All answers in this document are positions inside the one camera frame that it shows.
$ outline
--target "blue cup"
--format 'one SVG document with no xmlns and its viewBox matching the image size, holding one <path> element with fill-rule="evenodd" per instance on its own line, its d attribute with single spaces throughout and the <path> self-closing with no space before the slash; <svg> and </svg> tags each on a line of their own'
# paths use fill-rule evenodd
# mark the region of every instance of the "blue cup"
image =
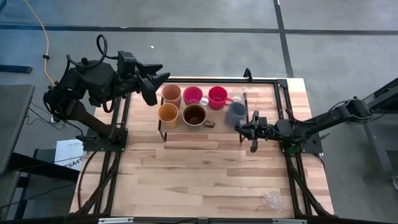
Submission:
<svg viewBox="0 0 398 224">
<path fill-rule="evenodd" d="M 241 120 L 246 115 L 246 107 L 240 102 L 234 102 L 229 105 L 225 113 L 225 124 L 231 127 L 241 124 Z"/>
</svg>

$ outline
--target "orange cup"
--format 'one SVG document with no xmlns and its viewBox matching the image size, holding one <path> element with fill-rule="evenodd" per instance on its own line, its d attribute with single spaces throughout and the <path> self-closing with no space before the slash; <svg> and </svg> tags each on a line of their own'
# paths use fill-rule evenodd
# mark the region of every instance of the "orange cup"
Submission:
<svg viewBox="0 0 398 224">
<path fill-rule="evenodd" d="M 176 84 L 168 84 L 162 89 L 162 97 L 166 103 L 172 103 L 177 108 L 181 105 L 181 89 Z"/>
<path fill-rule="evenodd" d="M 176 128 L 178 118 L 178 108 L 172 103 L 165 103 L 160 106 L 157 115 L 161 122 L 168 128 Z"/>
</svg>

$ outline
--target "cup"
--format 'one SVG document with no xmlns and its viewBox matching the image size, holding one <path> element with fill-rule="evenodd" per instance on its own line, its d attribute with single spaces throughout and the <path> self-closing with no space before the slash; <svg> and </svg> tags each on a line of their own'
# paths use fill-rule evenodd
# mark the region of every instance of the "cup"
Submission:
<svg viewBox="0 0 398 224">
<path fill-rule="evenodd" d="M 176 84 L 168 84 L 163 87 L 162 97 L 166 103 L 172 103 L 177 108 L 181 105 L 181 89 Z"/>
<path fill-rule="evenodd" d="M 206 119 L 206 110 L 198 104 L 188 105 L 183 113 L 182 119 L 191 131 L 198 131 L 202 127 L 214 128 L 216 123 Z"/>
<path fill-rule="evenodd" d="M 229 105 L 228 110 L 225 113 L 225 124 L 231 127 L 241 124 L 241 120 L 246 115 L 246 107 L 240 102 L 233 102 Z"/>
<path fill-rule="evenodd" d="M 202 106 L 208 104 L 208 100 L 203 97 L 202 90 L 197 86 L 188 86 L 182 95 L 187 106 L 193 103 L 201 104 Z"/>
<path fill-rule="evenodd" d="M 159 110 L 157 111 L 157 115 L 161 122 L 166 125 L 168 128 L 176 128 L 177 118 L 178 118 L 178 108 L 172 103 L 165 103 L 160 106 Z"/>
<path fill-rule="evenodd" d="M 228 98 L 228 93 L 221 86 L 214 86 L 210 89 L 208 100 L 210 108 L 214 110 L 221 110 L 224 106 L 228 106 L 230 104 L 227 103 L 227 101 L 231 103 L 234 101 L 231 98 Z"/>
</svg>

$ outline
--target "concrete floor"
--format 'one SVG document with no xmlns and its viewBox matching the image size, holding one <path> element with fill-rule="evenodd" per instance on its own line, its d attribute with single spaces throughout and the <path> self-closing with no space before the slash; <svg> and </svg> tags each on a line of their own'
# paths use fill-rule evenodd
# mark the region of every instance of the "concrete floor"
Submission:
<svg viewBox="0 0 398 224">
<path fill-rule="evenodd" d="M 9 1 L 0 22 L 36 24 L 23 1 Z M 32 0 L 45 24 L 135 27 L 278 28 L 272 0 Z M 397 30 L 393 0 L 280 0 L 286 29 Z M 50 31 L 49 74 L 59 80 L 66 54 L 98 58 L 98 32 Z M 256 77 L 287 77 L 279 34 L 105 32 L 109 54 L 131 51 L 141 62 L 162 63 L 176 76 L 240 77 L 246 67 Z M 287 35 L 294 77 L 304 78 L 314 115 L 337 101 L 365 97 L 396 78 L 398 36 Z M 0 63 L 34 67 L 30 75 L 0 74 L 1 84 L 32 83 L 33 102 L 49 81 L 43 71 L 42 31 L 1 30 Z M 326 175 L 335 213 L 344 218 L 398 222 L 398 192 L 391 182 L 365 184 L 378 169 L 362 126 L 330 128 L 323 141 Z M 79 132 L 54 131 L 43 123 L 24 126 L 16 151 L 33 155 Z M 50 209 L 46 201 L 44 210 Z"/>
</svg>

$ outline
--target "brown mug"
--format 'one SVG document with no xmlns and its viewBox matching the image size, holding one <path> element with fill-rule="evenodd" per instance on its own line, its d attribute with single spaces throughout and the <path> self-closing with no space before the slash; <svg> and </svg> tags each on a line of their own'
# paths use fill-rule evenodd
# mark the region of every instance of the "brown mug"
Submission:
<svg viewBox="0 0 398 224">
<path fill-rule="evenodd" d="M 198 105 L 188 105 L 183 113 L 182 119 L 191 131 L 198 131 L 202 127 L 214 128 L 216 123 L 210 119 L 206 119 L 206 110 Z"/>
<path fill-rule="evenodd" d="M 176 128 L 178 125 L 178 108 L 174 104 L 165 103 L 160 106 L 157 115 L 168 128 Z"/>
<path fill-rule="evenodd" d="M 176 84 L 168 84 L 162 89 L 162 97 L 166 103 L 172 103 L 177 108 L 181 105 L 181 89 Z"/>
</svg>

